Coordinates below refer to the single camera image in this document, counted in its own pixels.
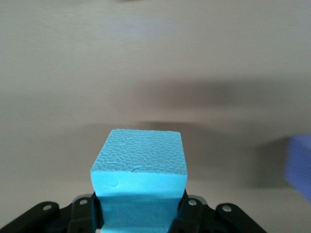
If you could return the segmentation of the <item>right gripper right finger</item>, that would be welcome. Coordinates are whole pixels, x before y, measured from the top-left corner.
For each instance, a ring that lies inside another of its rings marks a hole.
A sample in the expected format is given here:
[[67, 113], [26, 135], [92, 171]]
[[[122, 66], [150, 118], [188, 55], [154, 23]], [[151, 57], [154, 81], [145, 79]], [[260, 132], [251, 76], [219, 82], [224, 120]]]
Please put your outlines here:
[[221, 203], [212, 209], [204, 198], [184, 192], [169, 232], [264, 233], [265, 230], [235, 204]]

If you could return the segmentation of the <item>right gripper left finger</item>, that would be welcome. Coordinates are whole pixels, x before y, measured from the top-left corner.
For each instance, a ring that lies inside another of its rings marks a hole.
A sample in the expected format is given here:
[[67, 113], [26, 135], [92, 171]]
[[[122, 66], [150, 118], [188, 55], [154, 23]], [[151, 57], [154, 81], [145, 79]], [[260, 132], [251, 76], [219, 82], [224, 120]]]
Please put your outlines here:
[[41, 202], [0, 229], [2, 233], [99, 233], [104, 225], [97, 196], [77, 196], [60, 208], [52, 201]]

